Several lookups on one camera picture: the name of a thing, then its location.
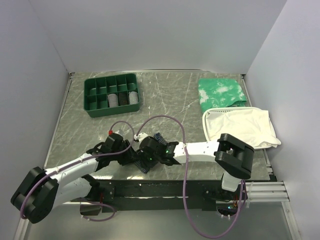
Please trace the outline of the navy striped underwear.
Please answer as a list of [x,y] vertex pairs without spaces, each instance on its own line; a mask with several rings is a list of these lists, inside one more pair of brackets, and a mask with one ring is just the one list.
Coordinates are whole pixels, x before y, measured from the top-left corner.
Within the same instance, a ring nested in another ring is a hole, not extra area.
[[[163,144],[167,145],[168,142],[163,138],[163,136],[157,132],[153,135],[153,138]],[[144,174],[148,173],[158,162],[152,159],[147,153],[138,149],[136,151],[137,159],[133,162],[133,164]]]

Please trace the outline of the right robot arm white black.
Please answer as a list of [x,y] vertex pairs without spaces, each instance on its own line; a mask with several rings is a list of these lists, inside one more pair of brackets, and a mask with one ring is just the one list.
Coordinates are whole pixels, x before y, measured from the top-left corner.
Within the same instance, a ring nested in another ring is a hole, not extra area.
[[217,141],[195,143],[162,143],[146,133],[134,136],[139,143],[139,150],[144,154],[143,162],[158,162],[167,166],[183,165],[187,162],[217,163],[224,169],[219,186],[219,194],[224,199],[231,199],[237,192],[242,180],[252,175],[255,149],[240,139],[221,134]]

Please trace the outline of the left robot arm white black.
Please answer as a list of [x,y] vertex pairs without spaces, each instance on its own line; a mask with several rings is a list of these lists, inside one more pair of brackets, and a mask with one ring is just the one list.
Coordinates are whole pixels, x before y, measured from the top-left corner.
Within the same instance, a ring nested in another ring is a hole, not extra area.
[[111,187],[103,187],[91,174],[117,161],[125,166],[139,160],[128,140],[100,142],[83,155],[63,165],[31,169],[11,197],[24,220],[35,224],[55,207],[76,199],[101,204],[113,196]]

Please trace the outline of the green compartment organizer tray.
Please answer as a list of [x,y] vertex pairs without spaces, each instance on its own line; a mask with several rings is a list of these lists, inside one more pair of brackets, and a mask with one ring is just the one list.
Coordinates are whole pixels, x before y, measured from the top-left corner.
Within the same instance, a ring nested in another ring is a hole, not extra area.
[[86,79],[83,93],[83,109],[91,118],[140,110],[139,84],[134,73]]

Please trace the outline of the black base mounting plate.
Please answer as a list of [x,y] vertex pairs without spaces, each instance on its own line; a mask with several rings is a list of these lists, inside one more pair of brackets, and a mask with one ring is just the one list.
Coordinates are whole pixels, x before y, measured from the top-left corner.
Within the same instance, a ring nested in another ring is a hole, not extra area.
[[[182,210],[182,180],[97,180],[98,189],[86,199],[114,207],[117,211]],[[223,190],[219,180],[188,180],[188,209],[216,211],[217,204],[248,198],[246,190]]]

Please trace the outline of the green white tie-dye cloth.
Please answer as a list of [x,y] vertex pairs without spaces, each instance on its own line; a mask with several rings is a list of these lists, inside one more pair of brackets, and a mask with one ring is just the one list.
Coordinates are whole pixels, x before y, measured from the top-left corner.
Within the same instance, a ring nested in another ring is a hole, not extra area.
[[203,113],[212,108],[244,107],[247,102],[241,85],[230,78],[201,78],[198,94]]

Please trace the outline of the white perforated laundry basket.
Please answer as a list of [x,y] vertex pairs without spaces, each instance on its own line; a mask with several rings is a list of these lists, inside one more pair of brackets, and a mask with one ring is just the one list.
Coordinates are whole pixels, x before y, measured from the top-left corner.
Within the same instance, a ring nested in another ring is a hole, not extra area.
[[220,134],[231,134],[241,138],[258,133],[260,115],[256,107],[211,108],[202,115],[202,126],[206,140],[217,139]]

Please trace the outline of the white cloth in basket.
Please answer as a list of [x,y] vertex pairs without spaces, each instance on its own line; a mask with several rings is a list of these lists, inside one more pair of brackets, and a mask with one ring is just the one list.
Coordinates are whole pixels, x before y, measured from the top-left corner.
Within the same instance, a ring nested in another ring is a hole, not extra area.
[[221,134],[230,134],[256,150],[281,145],[269,112],[257,107],[208,109],[202,115],[202,127],[208,141],[217,140]]

